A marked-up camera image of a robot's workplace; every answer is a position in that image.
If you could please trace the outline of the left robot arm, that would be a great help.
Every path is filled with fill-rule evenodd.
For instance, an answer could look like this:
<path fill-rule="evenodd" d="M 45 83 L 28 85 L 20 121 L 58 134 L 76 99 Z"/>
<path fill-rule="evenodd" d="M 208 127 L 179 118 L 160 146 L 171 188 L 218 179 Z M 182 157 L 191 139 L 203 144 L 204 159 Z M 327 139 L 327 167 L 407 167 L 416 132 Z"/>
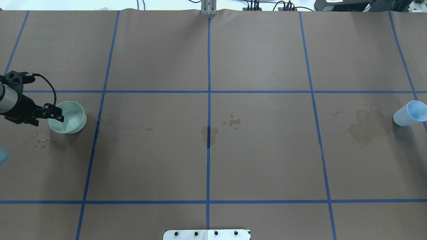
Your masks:
<path fill-rule="evenodd" d="M 39 119 L 54 119 L 61 123 L 65 120 L 62 109 L 55 104 L 38 106 L 31 98 L 5 84 L 1 87 L 0 112 L 10 122 L 36 127 L 39 126 Z"/>

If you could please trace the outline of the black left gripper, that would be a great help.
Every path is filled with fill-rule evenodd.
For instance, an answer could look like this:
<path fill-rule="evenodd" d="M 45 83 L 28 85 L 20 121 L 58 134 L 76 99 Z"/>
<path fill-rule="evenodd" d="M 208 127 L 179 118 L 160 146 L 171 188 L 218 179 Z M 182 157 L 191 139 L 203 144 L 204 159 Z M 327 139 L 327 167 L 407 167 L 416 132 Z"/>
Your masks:
<path fill-rule="evenodd" d="M 64 116 L 61 114 L 62 109 L 58 106 L 45 103 L 42 108 L 25 95 L 5 94 L 3 96 L 3 116 L 15 124 L 24 123 L 38 126 L 38 119 L 53 119 L 62 123 Z"/>

